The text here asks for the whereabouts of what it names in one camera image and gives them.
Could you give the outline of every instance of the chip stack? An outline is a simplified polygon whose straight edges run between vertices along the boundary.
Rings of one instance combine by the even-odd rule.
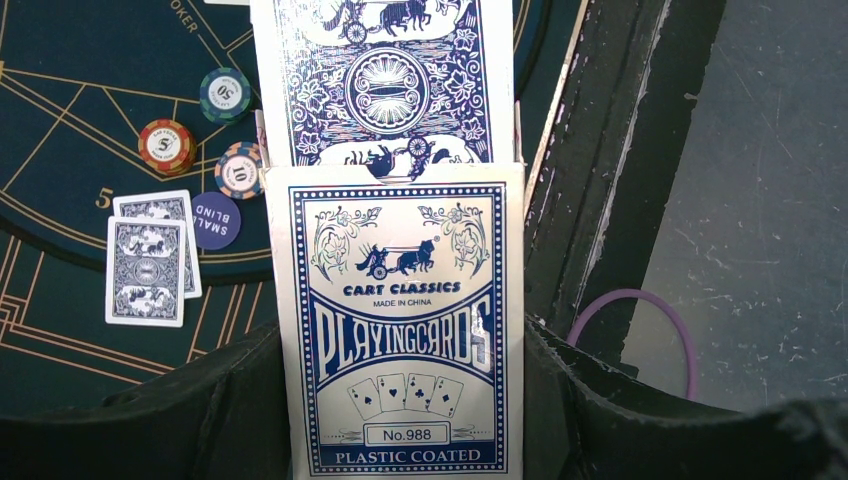
[[[217,125],[232,125],[244,118],[252,98],[250,82],[234,68],[212,70],[200,83],[200,109]]]
[[[187,128],[169,119],[147,124],[138,137],[142,160],[158,173],[174,176],[187,172],[197,156],[197,145]]]
[[[262,156],[259,145],[239,142],[230,145],[215,165],[215,183],[224,195],[247,200],[264,193],[259,182]]]

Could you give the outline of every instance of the card back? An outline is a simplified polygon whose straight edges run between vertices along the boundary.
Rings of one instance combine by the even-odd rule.
[[[278,164],[367,165],[404,182],[428,165],[513,161],[511,2],[252,8]]]

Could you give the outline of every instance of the circular emblem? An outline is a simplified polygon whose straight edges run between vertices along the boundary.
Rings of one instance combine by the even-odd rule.
[[[348,70],[347,104],[365,128],[392,134],[409,130],[430,99],[427,74],[415,58],[395,48],[375,48]]]
[[[259,181],[256,162],[245,155],[235,155],[221,169],[224,185],[237,192],[246,192]]]
[[[153,285],[159,278],[159,265],[149,258],[142,258],[135,264],[135,278],[142,285]]]
[[[221,110],[236,108],[241,97],[241,85],[233,77],[218,77],[209,84],[209,101]]]
[[[183,148],[178,132],[170,128],[157,128],[147,138],[147,151],[158,162],[170,162]]]

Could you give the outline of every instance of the horse cart illustration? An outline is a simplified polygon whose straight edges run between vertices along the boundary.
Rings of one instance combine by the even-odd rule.
[[[432,267],[435,262],[430,259],[430,255],[435,250],[434,241],[438,241],[438,237],[434,240],[424,240],[417,247],[384,247],[380,249],[377,245],[373,245],[370,251],[365,253],[365,260],[362,263],[356,264],[356,269],[361,271],[368,270],[365,274],[367,277],[374,277],[376,280],[384,280],[390,273],[400,272],[404,275],[409,275],[407,270],[417,271],[421,267],[422,272],[426,272]],[[399,253],[395,267],[389,268],[386,265],[386,259],[389,254]]]
[[[393,37],[397,36],[393,27],[402,28],[404,32],[408,25],[411,25],[413,29],[417,27],[423,30],[424,25],[430,23],[430,15],[424,11],[426,3],[426,0],[344,0],[344,6],[349,14],[347,21],[342,25],[340,38],[346,38],[351,44],[359,45],[365,42],[369,33],[380,30],[385,30]],[[371,27],[366,27],[362,23],[362,9],[368,4],[386,5],[380,12],[379,23]],[[328,30],[335,28],[334,23],[326,22],[325,28]]]

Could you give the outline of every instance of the playing card box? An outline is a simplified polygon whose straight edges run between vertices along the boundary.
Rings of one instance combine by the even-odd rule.
[[[273,165],[512,162],[512,2],[253,0]]]
[[[521,478],[523,175],[265,172],[294,478]]]

